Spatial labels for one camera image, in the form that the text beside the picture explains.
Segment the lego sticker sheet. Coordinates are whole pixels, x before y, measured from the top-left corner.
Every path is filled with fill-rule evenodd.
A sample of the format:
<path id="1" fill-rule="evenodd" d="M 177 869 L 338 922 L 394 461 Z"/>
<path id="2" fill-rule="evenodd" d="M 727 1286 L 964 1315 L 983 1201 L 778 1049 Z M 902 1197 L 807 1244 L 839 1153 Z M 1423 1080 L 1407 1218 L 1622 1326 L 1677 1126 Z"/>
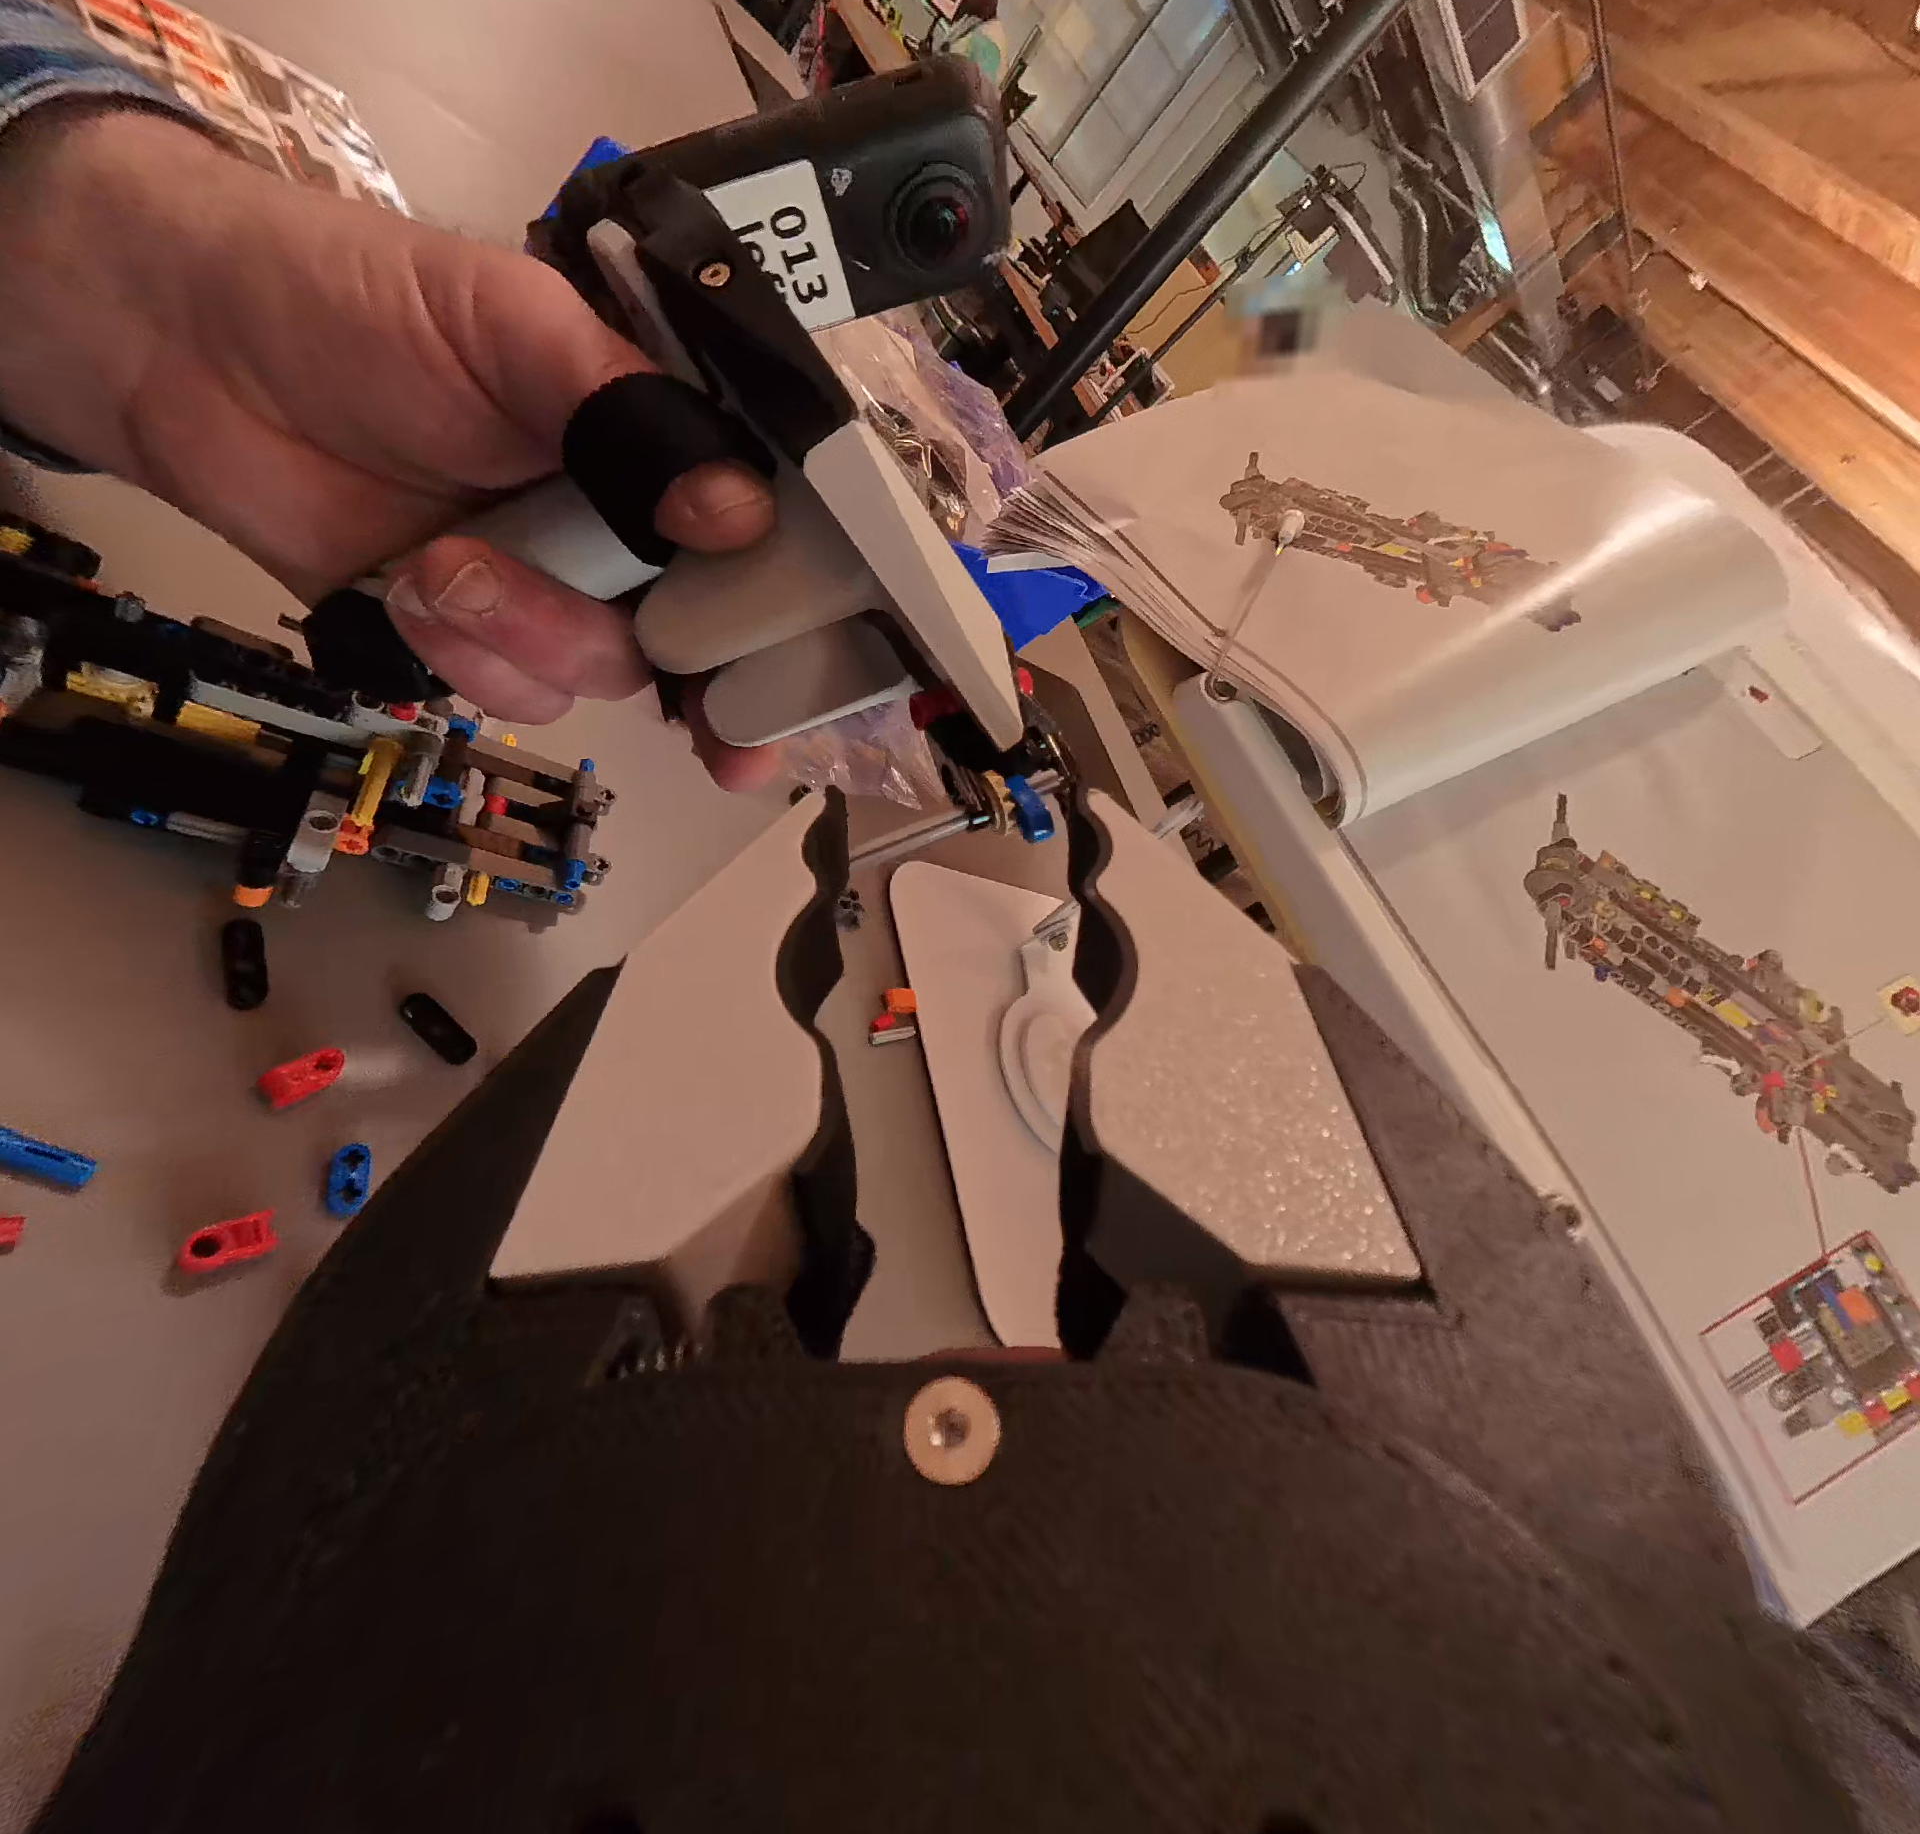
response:
<path id="1" fill-rule="evenodd" d="M 338 87 L 177 0 L 42 8 L 79 29 L 117 75 L 152 82 L 164 101 L 214 123 L 256 171 L 403 218 L 403 191 Z"/>

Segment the small lego gear subassembly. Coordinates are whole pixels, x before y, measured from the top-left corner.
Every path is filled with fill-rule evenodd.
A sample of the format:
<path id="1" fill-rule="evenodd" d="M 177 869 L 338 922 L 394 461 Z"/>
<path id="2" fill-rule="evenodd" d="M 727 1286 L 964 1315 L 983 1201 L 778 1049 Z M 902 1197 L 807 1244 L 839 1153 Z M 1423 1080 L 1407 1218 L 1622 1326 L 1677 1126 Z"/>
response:
<path id="1" fill-rule="evenodd" d="M 945 815 L 909 821 L 896 833 L 849 851 L 853 876 L 912 865 L 962 833 L 1021 833 L 1021 842 L 1061 833 L 1061 808 L 1072 803 L 1077 772 L 1023 666 L 1021 666 L 1021 716 L 1023 716 L 1021 743 L 995 743 L 954 685 L 909 694 L 890 710 L 902 710 L 912 743 L 925 743 L 925 764 L 942 772 L 942 789 L 945 789 Z"/>

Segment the person's left forearm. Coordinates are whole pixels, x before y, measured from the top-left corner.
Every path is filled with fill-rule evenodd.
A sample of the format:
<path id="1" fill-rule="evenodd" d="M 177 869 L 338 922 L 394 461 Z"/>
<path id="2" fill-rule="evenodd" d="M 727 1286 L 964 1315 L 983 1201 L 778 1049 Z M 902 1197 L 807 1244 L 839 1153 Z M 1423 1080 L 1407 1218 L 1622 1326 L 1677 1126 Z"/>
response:
<path id="1" fill-rule="evenodd" d="M 44 0 L 0 0 L 0 131 L 17 117 L 85 101 L 98 61 L 85 36 Z"/>

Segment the black pole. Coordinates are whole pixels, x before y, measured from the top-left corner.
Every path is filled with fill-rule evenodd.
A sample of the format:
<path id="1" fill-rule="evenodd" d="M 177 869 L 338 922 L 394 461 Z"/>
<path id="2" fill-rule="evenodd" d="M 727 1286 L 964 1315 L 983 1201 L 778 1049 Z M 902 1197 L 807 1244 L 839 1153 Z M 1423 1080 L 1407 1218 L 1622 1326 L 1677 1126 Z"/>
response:
<path id="1" fill-rule="evenodd" d="M 1303 47 L 1273 89 L 1237 123 L 1206 171 L 1169 206 L 1169 218 L 1121 258 L 1098 299 L 1051 339 L 1038 371 L 1021 382 L 1009 425 L 1029 441 L 1061 398 L 1077 393 L 1094 360 L 1151 309 L 1151 293 L 1204 251 L 1270 159 L 1327 102 L 1327 89 L 1398 29 L 1409 0 L 1341 0 Z"/>

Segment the clear bags of lego parts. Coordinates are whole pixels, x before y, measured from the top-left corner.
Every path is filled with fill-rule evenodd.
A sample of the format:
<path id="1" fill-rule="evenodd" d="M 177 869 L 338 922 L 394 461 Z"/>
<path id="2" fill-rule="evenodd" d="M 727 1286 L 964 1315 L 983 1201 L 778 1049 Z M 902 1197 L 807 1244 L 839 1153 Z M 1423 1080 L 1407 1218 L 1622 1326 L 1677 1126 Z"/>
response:
<path id="1" fill-rule="evenodd" d="M 945 544 L 983 549 L 999 503 L 1029 475 L 999 398 L 935 354 L 920 317 L 867 317 L 819 335 L 819 349 Z"/>

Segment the empty clear plastic bag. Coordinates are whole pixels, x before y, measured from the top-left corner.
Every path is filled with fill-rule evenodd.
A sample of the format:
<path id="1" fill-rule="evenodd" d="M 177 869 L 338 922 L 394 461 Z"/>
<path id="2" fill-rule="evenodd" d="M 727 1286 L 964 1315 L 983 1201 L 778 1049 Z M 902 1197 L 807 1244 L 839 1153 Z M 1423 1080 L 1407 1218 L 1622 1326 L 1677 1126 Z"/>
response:
<path id="1" fill-rule="evenodd" d="M 798 732 L 778 743 L 778 764 L 804 789 L 881 795 L 902 808 L 945 808 L 942 764 L 935 764 L 909 697 Z"/>

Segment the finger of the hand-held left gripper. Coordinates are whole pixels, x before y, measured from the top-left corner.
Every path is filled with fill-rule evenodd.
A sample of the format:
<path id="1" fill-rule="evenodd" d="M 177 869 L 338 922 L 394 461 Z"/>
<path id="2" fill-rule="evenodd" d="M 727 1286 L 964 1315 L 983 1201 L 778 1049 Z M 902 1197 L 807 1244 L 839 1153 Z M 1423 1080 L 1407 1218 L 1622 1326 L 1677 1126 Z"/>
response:
<path id="1" fill-rule="evenodd" d="M 1023 736 L 1010 646 L 902 459 L 867 425 L 843 425 L 804 475 L 867 559 L 920 694 L 942 685 L 995 748 L 1010 748 Z"/>

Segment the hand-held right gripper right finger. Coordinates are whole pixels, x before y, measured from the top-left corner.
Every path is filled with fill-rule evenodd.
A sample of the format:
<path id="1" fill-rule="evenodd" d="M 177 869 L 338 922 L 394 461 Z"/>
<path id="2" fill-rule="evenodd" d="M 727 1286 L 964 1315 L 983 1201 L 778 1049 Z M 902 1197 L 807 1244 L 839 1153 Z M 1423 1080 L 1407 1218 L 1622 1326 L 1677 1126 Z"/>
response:
<path id="1" fill-rule="evenodd" d="M 1423 1298 L 1423 1262 L 1293 956 L 1114 795 L 1072 808 L 1061 1348 L 1094 1361 L 1151 1286 L 1218 1361 L 1287 1361 L 1278 1298 Z"/>

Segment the long lego chassis assembly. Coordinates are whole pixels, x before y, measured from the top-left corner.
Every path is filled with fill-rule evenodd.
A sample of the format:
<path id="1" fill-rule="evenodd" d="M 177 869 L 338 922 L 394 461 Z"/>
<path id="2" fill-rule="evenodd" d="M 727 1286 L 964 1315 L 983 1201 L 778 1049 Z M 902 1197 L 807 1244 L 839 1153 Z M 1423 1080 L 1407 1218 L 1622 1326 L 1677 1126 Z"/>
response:
<path id="1" fill-rule="evenodd" d="M 314 671 L 226 621 L 177 621 L 102 588 L 102 559 L 26 517 L 0 525 L 7 772 L 66 785 L 85 815 L 195 833 L 234 853 L 234 910 L 300 910 L 338 865 L 425 879 L 425 917 L 485 903 L 579 917 L 617 876 L 603 772 L 557 764 L 459 710 L 399 652 L 380 604 L 320 617 Z"/>

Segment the person's left hand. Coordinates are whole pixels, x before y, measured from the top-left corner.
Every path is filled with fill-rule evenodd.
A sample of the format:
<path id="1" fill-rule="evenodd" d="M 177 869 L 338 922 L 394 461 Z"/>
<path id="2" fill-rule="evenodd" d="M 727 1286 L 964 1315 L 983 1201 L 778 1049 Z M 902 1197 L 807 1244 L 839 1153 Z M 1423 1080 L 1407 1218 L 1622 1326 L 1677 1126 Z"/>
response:
<path id="1" fill-rule="evenodd" d="M 284 181 L 184 117 L 44 102 L 0 159 L 7 429 L 184 507 L 300 604 L 386 584 L 493 716 L 631 697 L 631 617 L 466 535 L 653 371 L 545 264 Z"/>

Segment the white book stand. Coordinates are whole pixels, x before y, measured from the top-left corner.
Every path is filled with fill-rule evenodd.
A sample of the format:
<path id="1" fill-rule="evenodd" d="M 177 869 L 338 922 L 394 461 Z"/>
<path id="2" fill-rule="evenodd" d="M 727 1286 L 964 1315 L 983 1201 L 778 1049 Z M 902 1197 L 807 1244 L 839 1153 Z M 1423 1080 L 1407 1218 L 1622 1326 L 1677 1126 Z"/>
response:
<path id="1" fill-rule="evenodd" d="M 896 941 L 920 991 L 925 1088 L 962 1197 L 975 1293 L 999 1348 L 1061 1351 L 1061 1141 L 1072 1099 L 1072 1048 L 1094 1007 L 1072 989 L 1077 903 L 1072 903 L 1072 803 L 1061 808 L 1061 879 L 962 876 L 902 865 L 890 876 Z M 1278 1298 L 1287 1348 L 1327 1317 L 1341 1334 L 1455 1334 L 1475 1367 L 1548 1369 L 1571 1351 L 1597 1315 L 1597 1264 L 1509 1153 L 1441 1099 L 1423 1049 L 1407 1049 L 1365 1000 L 1319 963 L 1293 963 L 1307 1007 L 1330 1048 L 1349 1108 L 1379 1147 L 1392 1201 L 1423 1262 L 1423 1298 Z"/>

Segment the open lego instruction booklet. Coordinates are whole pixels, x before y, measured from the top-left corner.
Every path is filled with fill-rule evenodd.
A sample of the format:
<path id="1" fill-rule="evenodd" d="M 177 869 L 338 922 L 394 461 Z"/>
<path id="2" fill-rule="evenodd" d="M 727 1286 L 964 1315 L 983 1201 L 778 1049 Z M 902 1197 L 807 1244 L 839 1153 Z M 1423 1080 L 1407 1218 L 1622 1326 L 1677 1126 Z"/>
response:
<path id="1" fill-rule="evenodd" d="M 1198 680 L 1365 1013 L 1602 1241 L 1814 1624 L 1911 1560 L 1911 632 L 1704 443 L 1293 363 L 983 535 Z"/>

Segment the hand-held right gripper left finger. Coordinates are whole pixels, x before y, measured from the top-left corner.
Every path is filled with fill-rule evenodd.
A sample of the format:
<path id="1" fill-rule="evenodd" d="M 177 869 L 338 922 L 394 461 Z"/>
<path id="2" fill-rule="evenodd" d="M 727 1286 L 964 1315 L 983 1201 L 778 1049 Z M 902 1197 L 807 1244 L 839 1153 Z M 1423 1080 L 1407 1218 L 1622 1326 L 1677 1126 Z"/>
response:
<path id="1" fill-rule="evenodd" d="M 877 1272 L 824 1007 L 843 989 L 843 789 L 798 795 L 617 974 L 493 1286 L 631 1277 L 671 1326 L 768 1293 L 839 1361 Z"/>

